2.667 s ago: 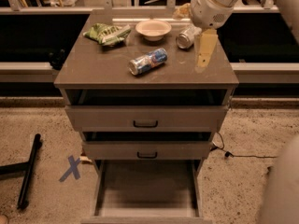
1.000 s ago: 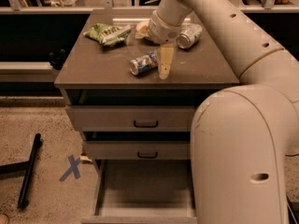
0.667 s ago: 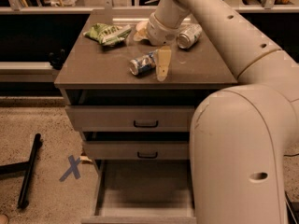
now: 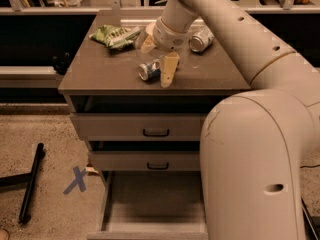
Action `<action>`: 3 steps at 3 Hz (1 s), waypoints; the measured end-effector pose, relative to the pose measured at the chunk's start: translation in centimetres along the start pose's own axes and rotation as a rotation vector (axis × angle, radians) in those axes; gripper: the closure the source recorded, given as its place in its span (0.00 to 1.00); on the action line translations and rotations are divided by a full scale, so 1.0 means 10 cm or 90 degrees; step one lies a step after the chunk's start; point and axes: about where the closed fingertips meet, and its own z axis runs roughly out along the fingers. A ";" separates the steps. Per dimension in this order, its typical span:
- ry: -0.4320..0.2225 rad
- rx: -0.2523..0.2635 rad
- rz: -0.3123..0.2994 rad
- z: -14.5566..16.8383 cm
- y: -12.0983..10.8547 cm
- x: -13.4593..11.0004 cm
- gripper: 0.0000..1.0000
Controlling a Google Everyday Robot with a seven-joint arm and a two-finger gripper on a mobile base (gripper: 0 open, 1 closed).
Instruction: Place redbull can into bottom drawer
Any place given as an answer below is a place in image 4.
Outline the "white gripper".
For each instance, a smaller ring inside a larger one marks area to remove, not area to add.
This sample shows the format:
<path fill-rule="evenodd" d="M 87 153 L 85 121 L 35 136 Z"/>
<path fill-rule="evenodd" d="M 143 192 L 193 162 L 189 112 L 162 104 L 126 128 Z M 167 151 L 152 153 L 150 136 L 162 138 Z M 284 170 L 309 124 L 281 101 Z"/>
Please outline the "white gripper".
<path fill-rule="evenodd" d="M 148 53 L 157 47 L 163 51 L 179 50 L 187 40 L 189 24 L 179 23 L 177 26 L 166 24 L 159 17 L 152 30 L 152 36 L 148 35 L 143 41 L 140 50 Z M 160 57 L 160 82 L 162 88 L 168 88 L 173 82 L 176 69 L 179 64 L 179 55 L 172 51 Z"/>

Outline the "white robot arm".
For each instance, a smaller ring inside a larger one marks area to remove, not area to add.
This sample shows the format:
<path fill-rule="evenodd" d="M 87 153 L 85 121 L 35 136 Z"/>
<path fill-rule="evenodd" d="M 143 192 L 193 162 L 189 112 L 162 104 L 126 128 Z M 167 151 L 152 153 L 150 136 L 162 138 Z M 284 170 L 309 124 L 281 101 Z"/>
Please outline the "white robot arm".
<path fill-rule="evenodd" d="M 320 73 L 230 0 L 168 0 L 153 29 L 157 48 L 180 48 L 197 18 L 250 91 L 207 115 L 200 170 L 209 240 L 306 240 L 300 164 L 318 151 Z"/>

